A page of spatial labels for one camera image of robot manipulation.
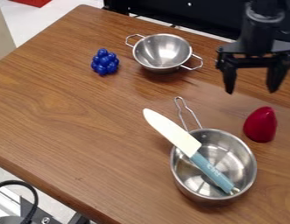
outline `white knife blade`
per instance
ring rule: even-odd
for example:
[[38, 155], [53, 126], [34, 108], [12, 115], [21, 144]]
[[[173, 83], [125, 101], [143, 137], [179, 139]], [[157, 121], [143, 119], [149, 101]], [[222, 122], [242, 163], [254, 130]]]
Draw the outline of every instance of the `white knife blade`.
[[161, 114], [148, 108], [145, 108], [143, 113], [146, 121], [149, 122], [154, 129], [182, 150], [189, 158], [202, 146], [198, 140], [189, 135], [182, 127]]

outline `wooden table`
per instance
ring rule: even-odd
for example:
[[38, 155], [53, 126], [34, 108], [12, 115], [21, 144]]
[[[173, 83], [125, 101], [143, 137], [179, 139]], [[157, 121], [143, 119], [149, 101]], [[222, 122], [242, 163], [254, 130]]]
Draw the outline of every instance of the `wooden table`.
[[[188, 40], [204, 68], [146, 72], [124, 39], [158, 32]], [[105, 10], [76, 8], [0, 61], [0, 166], [101, 223], [290, 223], [290, 74], [278, 93], [268, 94], [264, 69], [239, 70], [238, 92], [228, 95], [214, 65], [221, 44]], [[117, 74], [91, 71], [100, 47], [117, 53]], [[195, 204], [173, 182], [171, 144], [146, 123], [142, 109], [178, 123], [177, 95], [203, 126], [241, 137], [256, 156], [257, 180], [231, 206]], [[254, 143], [242, 125], [265, 105], [276, 110], [277, 136]], [[187, 121], [196, 128], [191, 117]]]

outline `blue grape cluster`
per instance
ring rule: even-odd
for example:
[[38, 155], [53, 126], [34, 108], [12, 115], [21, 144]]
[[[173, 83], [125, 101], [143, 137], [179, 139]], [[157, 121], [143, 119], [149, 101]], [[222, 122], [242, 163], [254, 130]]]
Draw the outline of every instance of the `blue grape cluster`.
[[93, 58], [91, 67], [100, 75], [113, 74], [117, 71], [119, 60], [113, 52], [106, 49], [100, 49]]

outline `knife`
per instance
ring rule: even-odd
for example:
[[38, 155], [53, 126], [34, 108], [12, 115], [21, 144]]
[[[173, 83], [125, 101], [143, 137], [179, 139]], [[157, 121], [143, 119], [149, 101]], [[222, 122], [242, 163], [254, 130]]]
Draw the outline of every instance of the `knife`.
[[202, 144], [163, 115], [145, 108], [143, 110], [146, 121], [168, 141], [179, 148], [199, 169], [204, 172], [226, 193], [233, 194], [238, 191], [234, 184], [220, 171], [218, 171], [201, 153], [198, 152]]

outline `red object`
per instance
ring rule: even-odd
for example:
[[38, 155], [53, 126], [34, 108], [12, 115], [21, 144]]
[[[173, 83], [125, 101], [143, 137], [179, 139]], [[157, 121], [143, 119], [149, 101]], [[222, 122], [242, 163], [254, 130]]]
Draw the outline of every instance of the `red object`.
[[21, 3], [21, 4], [29, 4], [32, 6], [39, 7], [39, 8], [43, 7], [48, 2], [51, 2], [51, 0], [11, 0], [11, 1]]
[[267, 143], [274, 139], [277, 129], [277, 119], [270, 107], [255, 110], [244, 123], [244, 133], [251, 140]]

